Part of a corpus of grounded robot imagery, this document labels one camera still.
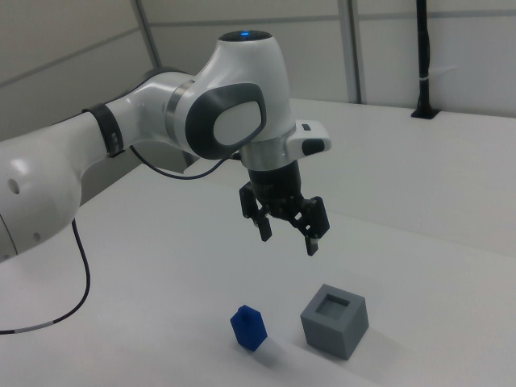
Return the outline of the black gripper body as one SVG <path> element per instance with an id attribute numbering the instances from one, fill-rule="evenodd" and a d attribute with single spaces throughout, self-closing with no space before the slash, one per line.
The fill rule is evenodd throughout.
<path id="1" fill-rule="evenodd" d="M 249 170 L 252 191 L 258 202 L 274 218 L 293 221 L 301 212 L 301 175 L 297 161 L 269 171 Z"/>

